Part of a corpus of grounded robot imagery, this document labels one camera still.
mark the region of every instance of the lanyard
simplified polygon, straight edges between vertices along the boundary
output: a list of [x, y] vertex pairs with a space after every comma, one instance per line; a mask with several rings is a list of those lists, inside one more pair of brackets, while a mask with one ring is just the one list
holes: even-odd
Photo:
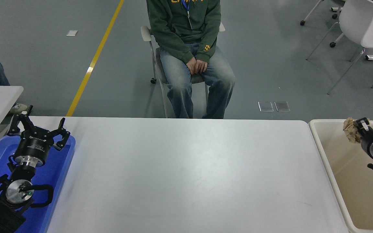
[[192, 0], [189, 0], [189, 1], [188, 1], [188, 6], [187, 6], [187, 5], [186, 5], [187, 3], [185, 2], [185, 0], [181, 0], [182, 5], [184, 5], [184, 7], [185, 7], [185, 9], [186, 9], [186, 11], [187, 11], [187, 13], [188, 13], [188, 21], [189, 21], [189, 25], [191, 26], [191, 30], [192, 30], [191, 20], [189, 19], [189, 6], [190, 6], [190, 4], [191, 4], [191, 1], [192, 1]]

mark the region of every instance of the metal plate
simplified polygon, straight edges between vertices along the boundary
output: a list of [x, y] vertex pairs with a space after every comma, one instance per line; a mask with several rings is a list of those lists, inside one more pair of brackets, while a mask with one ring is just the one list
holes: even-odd
[[274, 112], [271, 102], [259, 102], [260, 112]]
[[289, 104], [287, 101], [274, 101], [277, 112], [290, 112]]
[[32, 186], [28, 180], [16, 180], [12, 182], [6, 189], [6, 199], [13, 204], [19, 204], [30, 199], [34, 190], [19, 192], [20, 188], [27, 186]]

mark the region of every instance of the green hoodie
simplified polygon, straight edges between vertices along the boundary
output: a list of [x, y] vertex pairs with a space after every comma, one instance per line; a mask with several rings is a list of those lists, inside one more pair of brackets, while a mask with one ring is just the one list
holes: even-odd
[[159, 46], [185, 64], [194, 57], [185, 44], [200, 43], [195, 58], [208, 62], [221, 23], [220, 0], [185, 0], [191, 25], [181, 1], [146, 0], [152, 33]]

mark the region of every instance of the person's arm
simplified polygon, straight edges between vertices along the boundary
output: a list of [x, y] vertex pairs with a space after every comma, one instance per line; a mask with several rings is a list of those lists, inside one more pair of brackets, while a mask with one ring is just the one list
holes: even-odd
[[194, 56], [181, 38], [170, 31], [162, 0], [146, 0], [146, 4], [151, 30], [158, 44], [169, 54], [187, 64]]
[[220, 0], [211, 0], [208, 2], [207, 13], [204, 20], [205, 29], [201, 43], [198, 47], [198, 53], [195, 56], [197, 60], [208, 62], [215, 53], [218, 32], [221, 24], [221, 6]]

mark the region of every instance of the white chair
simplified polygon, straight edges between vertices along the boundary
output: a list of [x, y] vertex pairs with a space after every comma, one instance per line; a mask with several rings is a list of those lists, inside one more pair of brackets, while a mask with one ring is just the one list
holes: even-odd
[[[319, 6], [319, 4], [321, 2], [323, 2], [324, 0], [319, 0], [316, 5], [313, 7], [313, 9], [309, 12], [309, 14], [306, 16], [306, 18], [302, 21], [300, 21], [300, 25], [305, 25], [306, 21], [309, 19], [310, 15], [316, 10], [316, 8]], [[338, 13], [341, 12], [342, 10], [342, 7], [343, 5], [345, 4], [345, 0], [332, 0], [333, 3], [335, 3], [336, 5], [338, 5], [338, 9], [336, 10], [336, 14], [333, 14], [332, 15], [332, 18], [333, 19], [336, 19], [338, 17]]]
[[[220, 32], [225, 31], [224, 25], [220, 24]], [[163, 108], [165, 111], [165, 118], [168, 118], [168, 110], [167, 110], [167, 104], [165, 101], [166, 93], [163, 87], [163, 84], [168, 84], [168, 80], [165, 77], [165, 73], [163, 71], [162, 62], [160, 60], [160, 48], [156, 48], [155, 53], [153, 52], [153, 46], [152, 46], [152, 31], [148, 26], [142, 26], [141, 27], [141, 34], [143, 41], [149, 41], [149, 46], [151, 48], [151, 55], [152, 55], [152, 67], [153, 67], [153, 78], [151, 78], [151, 84], [156, 84], [156, 69], [159, 69], [160, 75], [158, 75], [159, 84], [162, 91], [162, 98], [163, 98]], [[196, 83], [202, 83], [204, 82], [203, 78], [200, 74], [191, 75], [191, 82], [192, 84]], [[206, 96], [206, 103], [208, 102], [208, 86], [205, 84], [205, 96]]]
[[[344, 6], [344, 10], [339, 17], [339, 22], [336, 22], [327, 31], [320, 43], [325, 39], [327, 34], [333, 28], [334, 25], [340, 24], [342, 32], [348, 39], [355, 42], [356, 44], [363, 47], [361, 53], [357, 56], [355, 61], [351, 64], [347, 71], [339, 78], [339, 80], [333, 85], [333, 87], [327, 92], [330, 92], [336, 87], [336, 85], [342, 80], [349, 69], [358, 61], [358, 59], [364, 54], [365, 49], [373, 49], [373, 1], [371, 0], [348, 0]], [[315, 47], [312, 53], [306, 58], [313, 54], [320, 43]]]

